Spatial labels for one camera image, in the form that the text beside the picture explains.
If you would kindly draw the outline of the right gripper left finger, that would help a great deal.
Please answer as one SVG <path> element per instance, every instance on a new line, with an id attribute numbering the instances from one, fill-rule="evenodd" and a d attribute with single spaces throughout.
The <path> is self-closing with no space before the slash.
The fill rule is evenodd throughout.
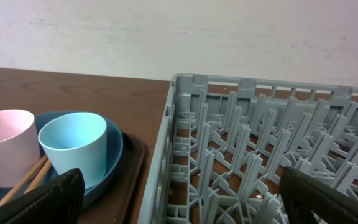
<path id="1" fill-rule="evenodd" d="M 78 168 L 0 206 L 0 224 L 76 223 L 83 208 L 85 182 Z"/>

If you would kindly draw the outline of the pink cup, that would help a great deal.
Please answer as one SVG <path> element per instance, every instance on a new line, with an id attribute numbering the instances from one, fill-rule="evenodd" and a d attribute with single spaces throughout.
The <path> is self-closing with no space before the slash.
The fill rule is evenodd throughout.
<path id="1" fill-rule="evenodd" d="M 35 116 L 26 110 L 0 110 L 0 187 L 18 184 L 39 159 Z"/>

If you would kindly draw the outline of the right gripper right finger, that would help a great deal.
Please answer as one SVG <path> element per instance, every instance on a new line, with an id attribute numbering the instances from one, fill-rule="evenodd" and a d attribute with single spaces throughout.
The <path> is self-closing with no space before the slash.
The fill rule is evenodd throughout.
<path id="1" fill-rule="evenodd" d="M 283 168 L 279 191 L 290 224 L 317 224 L 315 215 L 328 224 L 358 224 L 356 200 L 292 167 Z"/>

